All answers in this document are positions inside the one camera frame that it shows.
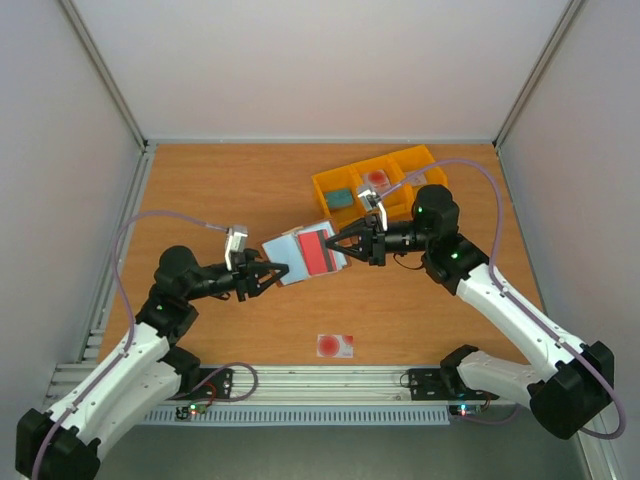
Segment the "brown leather card holder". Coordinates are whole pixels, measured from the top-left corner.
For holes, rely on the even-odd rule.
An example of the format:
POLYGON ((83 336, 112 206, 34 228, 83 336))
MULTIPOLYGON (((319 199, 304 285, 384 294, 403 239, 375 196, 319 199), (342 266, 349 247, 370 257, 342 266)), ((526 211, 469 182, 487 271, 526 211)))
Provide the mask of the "brown leather card holder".
POLYGON ((332 220, 295 227, 260 244, 261 253, 272 263, 289 268, 279 287, 287 287, 312 278, 335 274, 351 266, 346 255, 328 249, 325 241, 337 233, 332 220))

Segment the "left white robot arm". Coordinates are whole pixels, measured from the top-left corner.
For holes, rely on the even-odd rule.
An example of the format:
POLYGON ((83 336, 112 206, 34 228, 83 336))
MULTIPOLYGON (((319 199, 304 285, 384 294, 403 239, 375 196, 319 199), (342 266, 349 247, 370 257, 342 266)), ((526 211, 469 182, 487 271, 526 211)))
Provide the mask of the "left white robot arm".
POLYGON ((289 271, 246 249, 198 264, 192 251, 163 252, 149 296, 120 343, 47 411, 30 409, 16 429, 15 468, 27 479, 93 479, 115 444, 156 405, 201 386, 200 360, 179 347, 198 316, 193 301, 264 293, 289 271))

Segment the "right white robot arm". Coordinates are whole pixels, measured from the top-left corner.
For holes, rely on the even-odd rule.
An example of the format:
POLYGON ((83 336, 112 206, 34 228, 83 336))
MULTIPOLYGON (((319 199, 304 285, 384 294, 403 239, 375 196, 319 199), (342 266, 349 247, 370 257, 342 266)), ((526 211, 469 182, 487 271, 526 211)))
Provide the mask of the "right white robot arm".
POLYGON ((328 249, 373 266, 389 254, 418 252, 428 277, 487 318, 526 358, 518 364, 463 345, 440 364, 453 396, 485 391, 529 409, 559 439, 583 431, 609 406, 615 357, 602 342, 585 343, 513 288, 489 257, 459 231, 459 207, 448 188, 419 189, 409 221, 369 213, 329 237, 328 249))

